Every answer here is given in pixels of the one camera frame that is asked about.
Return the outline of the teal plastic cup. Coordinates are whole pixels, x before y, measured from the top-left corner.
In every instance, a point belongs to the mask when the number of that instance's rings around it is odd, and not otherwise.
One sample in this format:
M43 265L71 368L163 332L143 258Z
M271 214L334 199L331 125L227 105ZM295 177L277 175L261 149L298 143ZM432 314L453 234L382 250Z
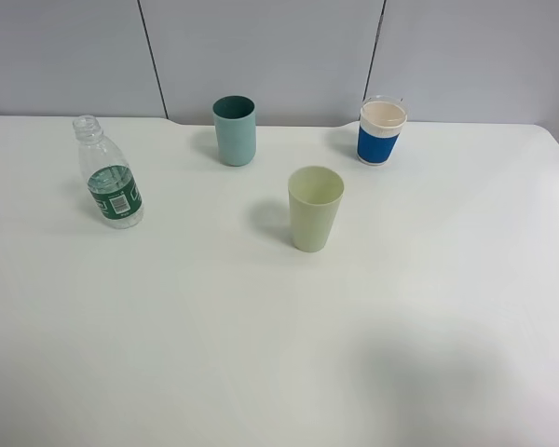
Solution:
M217 100L213 120L220 160L233 167L249 164L256 153L255 104L244 96Z

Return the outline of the blue sleeved paper cup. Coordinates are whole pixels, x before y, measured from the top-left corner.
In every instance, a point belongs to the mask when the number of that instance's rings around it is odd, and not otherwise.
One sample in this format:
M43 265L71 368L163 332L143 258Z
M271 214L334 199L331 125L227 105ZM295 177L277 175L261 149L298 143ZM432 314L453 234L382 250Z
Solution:
M402 102L385 96L364 101L360 110L357 156L367 165L384 164L398 140L408 114Z

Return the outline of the clear plastic water bottle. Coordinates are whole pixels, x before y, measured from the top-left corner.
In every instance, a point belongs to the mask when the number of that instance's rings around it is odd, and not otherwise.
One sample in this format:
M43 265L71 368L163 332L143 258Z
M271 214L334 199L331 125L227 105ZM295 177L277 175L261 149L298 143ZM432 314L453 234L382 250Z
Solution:
M135 226L143 219L144 206L123 152L95 116L76 117L72 126L83 180L104 221L115 229Z

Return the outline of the light green plastic cup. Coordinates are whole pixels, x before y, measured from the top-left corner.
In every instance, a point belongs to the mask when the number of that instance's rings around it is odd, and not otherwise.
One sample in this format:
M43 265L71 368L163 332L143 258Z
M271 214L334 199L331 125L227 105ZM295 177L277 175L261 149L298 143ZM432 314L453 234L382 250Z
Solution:
M344 191L342 178L322 166L303 167L290 176L290 224L297 249L317 252L325 247Z

